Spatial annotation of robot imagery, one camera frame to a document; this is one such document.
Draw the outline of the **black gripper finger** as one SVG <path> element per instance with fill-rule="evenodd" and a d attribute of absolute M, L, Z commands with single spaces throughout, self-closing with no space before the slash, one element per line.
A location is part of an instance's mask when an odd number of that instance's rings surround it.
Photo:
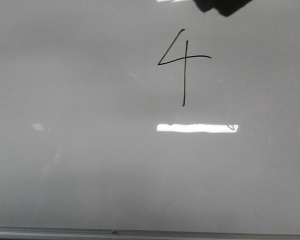
<path fill-rule="evenodd" d="M 193 0 L 196 7 L 203 13 L 215 9 L 221 16 L 229 17 L 252 0 Z"/>

